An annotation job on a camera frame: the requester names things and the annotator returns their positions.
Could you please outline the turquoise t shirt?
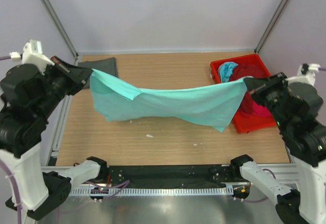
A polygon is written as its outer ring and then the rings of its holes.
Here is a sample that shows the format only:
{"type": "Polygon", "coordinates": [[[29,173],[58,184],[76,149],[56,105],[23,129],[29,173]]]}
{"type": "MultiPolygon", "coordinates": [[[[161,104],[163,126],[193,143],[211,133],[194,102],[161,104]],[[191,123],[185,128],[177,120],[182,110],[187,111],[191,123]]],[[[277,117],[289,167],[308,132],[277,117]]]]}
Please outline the turquoise t shirt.
{"type": "Polygon", "coordinates": [[[176,117],[222,132],[237,112],[247,87],[241,78],[191,89],[144,89],[93,70],[90,90],[94,109],[110,122],[176,117]]]}

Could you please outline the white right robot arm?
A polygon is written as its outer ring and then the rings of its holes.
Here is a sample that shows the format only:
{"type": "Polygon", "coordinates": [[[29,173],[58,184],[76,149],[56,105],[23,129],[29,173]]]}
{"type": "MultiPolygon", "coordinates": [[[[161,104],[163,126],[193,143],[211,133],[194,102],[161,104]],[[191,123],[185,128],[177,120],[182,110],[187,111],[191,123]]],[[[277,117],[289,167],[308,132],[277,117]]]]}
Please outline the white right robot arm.
{"type": "Polygon", "coordinates": [[[317,120],[323,99],[314,86],[321,70],[319,64],[305,63],[293,77],[244,78],[252,99],[275,120],[296,178],[283,183],[248,155],[232,159],[229,174],[256,186],[283,223],[325,223],[325,126],[317,120]]]}

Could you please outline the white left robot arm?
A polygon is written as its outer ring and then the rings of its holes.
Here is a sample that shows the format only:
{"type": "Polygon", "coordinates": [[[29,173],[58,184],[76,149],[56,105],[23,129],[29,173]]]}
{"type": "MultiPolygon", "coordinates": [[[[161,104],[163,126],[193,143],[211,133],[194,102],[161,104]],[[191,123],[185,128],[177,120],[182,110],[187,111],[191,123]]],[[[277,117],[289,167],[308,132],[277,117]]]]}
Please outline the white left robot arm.
{"type": "Polygon", "coordinates": [[[62,172],[41,169],[41,135],[48,118],[66,96],[83,89],[92,71],[48,58],[41,42],[32,39],[9,58],[18,65],[1,80],[1,168],[12,190],[6,206],[40,220],[63,204],[72,189],[108,177],[106,161],[97,157],[62,172]]]}

